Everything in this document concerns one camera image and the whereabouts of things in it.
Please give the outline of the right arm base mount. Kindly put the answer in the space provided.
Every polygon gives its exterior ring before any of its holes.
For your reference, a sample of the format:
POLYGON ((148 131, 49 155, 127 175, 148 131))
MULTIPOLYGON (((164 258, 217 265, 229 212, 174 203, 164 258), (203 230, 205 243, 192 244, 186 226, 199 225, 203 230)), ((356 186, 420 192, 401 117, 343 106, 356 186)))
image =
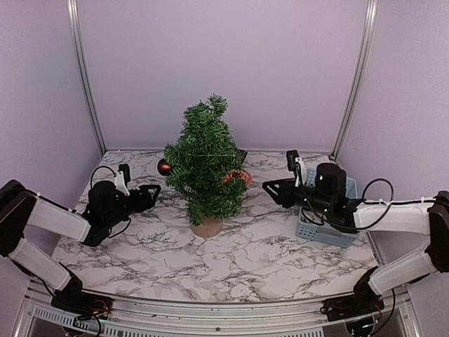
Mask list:
POLYGON ((368 285, 370 276, 376 269, 377 267, 371 268, 357 281, 352 294, 324 300, 320 308, 321 314, 325 315, 329 322, 334 322, 383 310, 381 295, 377 295, 368 285))

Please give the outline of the copper bauble ornament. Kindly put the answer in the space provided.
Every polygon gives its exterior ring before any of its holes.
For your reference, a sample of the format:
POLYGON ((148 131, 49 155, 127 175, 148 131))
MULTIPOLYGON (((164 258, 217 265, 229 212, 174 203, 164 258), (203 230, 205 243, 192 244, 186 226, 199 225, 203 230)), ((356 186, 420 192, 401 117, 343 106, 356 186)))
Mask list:
POLYGON ((165 158, 162 158, 157 164, 157 171, 162 176, 169 176, 173 172, 173 167, 166 161, 165 158))

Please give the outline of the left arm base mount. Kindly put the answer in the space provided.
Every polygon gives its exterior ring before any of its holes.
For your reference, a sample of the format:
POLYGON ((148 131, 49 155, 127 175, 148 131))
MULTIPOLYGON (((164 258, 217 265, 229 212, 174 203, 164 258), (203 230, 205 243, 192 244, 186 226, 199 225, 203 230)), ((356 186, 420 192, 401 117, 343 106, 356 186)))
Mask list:
POLYGON ((87 319, 88 314, 101 319, 108 318, 112 299, 84 292, 82 281, 71 271, 69 276, 69 282, 63 290, 54 290, 51 305, 57 309, 79 314, 82 319, 87 319))

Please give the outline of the small green christmas tree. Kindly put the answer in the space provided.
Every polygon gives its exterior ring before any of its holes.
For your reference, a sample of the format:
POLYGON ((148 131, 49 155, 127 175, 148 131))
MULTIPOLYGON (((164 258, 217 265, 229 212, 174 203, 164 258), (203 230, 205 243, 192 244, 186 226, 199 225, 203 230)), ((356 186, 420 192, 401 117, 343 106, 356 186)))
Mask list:
POLYGON ((164 149, 173 167, 166 184, 185 198, 190 228, 202 238, 217 236, 224 219, 238 214, 247 190, 238 178, 222 182, 231 170, 243 170, 224 121, 227 108, 227 100, 214 93, 186 108, 179 138, 164 149))

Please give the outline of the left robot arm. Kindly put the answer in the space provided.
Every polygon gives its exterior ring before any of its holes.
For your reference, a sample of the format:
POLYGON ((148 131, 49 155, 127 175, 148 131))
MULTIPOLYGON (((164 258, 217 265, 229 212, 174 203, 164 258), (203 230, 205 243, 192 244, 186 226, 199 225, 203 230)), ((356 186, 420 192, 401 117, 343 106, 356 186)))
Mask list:
POLYGON ((10 180, 1 187, 1 255, 61 291, 60 299, 71 311, 83 312, 89 302, 86 293, 77 288, 81 281, 52 257, 51 249, 36 240, 38 234, 99 246, 113 237, 116 225, 151 209, 160 191, 160 185, 141 185, 127 191, 104 180, 88 191, 88 204, 79 213, 10 180))

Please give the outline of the light blue perforated basket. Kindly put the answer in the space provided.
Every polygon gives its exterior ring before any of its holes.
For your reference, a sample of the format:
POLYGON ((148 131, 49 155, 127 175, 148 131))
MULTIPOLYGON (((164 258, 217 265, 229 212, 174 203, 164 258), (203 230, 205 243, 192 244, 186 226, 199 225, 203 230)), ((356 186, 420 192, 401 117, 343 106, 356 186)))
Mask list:
MULTIPOLYGON (((307 168, 307 178, 305 185, 313 187, 316 177, 316 168, 307 168)), ((358 197, 356 181, 350 177, 346 179, 346 197, 355 199, 358 197)), ((358 239, 359 233, 343 233, 331 227, 328 223, 320 223, 319 219, 311 212, 300 208, 297 227, 295 231, 297 237, 348 248, 358 239)))

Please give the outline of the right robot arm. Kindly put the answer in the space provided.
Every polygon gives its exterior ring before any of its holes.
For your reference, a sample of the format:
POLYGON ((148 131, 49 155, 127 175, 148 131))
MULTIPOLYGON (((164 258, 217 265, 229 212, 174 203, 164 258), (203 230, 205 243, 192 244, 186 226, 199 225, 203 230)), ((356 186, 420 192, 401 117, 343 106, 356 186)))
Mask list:
POLYGON ((371 233, 381 239, 386 263, 368 271, 354 286, 347 307, 363 314, 375 298, 435 272, 448 271, 448 191, 418 199, 369 200, 347 196, 347 174, 336 164, 316 167, 306 183, 302 164, 289 164, 293 178, 271 180, 263 189, 283 208, 300 206, 339 232, 371 233))

